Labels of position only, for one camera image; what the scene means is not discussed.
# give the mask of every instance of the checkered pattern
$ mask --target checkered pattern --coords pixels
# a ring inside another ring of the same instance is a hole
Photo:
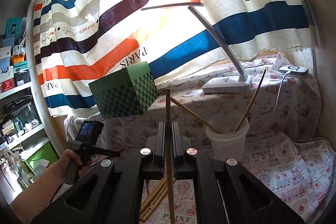
[[[142,114],[158,97],[151,73],[135,79],[135,85],[128,82],[112,89],[104,90],[94,99],[104,119]]]

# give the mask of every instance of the white desk lamp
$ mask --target white desk lamp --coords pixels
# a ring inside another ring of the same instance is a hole
[[[202,2],[184,2],[184,3],[174,3],[159,6],[152,6],[142,8],[141,11],[151,10],[151,9],[164,9],[173,8],[180,6],[188,6],[188,9],[194,14],[195,17],[205,26],[212,37],[217,41],[217,43],[222,47],[227,56],[230,58],[233,65],[235,65],[239,76],[227,76],[227,77],[216,77],[210,79],[206,84],[203,85],[202,89],[204,93],[243,93],[250,88],[251,75],[246,75],[244,69],[242,68],[239,60],[235,54],[231,51],[227,45],[225,39],[216,32],[214,27],[203,17],[196,9],[195,6],[204,7]]]

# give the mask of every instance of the lamp base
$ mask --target lamp base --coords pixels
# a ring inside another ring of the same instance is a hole
[[[251,87],[251,75],[245,75],[246,81],[238,76],[215,77],[202,86],[204,93],[245,93]]]

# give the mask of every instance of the red box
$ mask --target red box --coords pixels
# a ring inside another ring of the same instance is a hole
[[[13,79],[6,80],[2,82],[3,91],[10,90],[14,87]]]

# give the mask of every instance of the shelf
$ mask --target shelf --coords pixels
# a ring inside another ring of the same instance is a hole
[[[7,91],[5,91],[3,93],[0,93],[0,100],[3,99],[3,98],[5,98],[5,97],[7,97],[7,96],[9,96],[9,95],[12,95],[12,94],[14,94],[14,93],[16,93],[16,92],[18,92],[20,90],[27,89],[27,88],[30,87],[30,85],[31,85],[31,82],[28,82],[28,83],[25,83],[23,85],[16,86],[16,87],[14,87],[14,88],[12,88],[10,90],[7,90]]]
[[[26,151],[22,151],[20,153],[20,158],[21,160],[27,160],[31,155],[33,155],[37,150],[39,150],[43,145],[45,145],[47,142],[49,142],[48,138],[43,138],[41,139],[41,141],[34,146],[33,148],[26,150]]]
[[[27,133],[24,133],[22,136],[15,139],[13,142],[7,145],[8,149],[12,149],[13,147],[17,146],[19,143],[23,142],[24,140],[28,139],[30,136],[33,136],[35,133],[42,130],[43,124],[38,125],[37,127],[33,128],[31,131],[28,131]]]

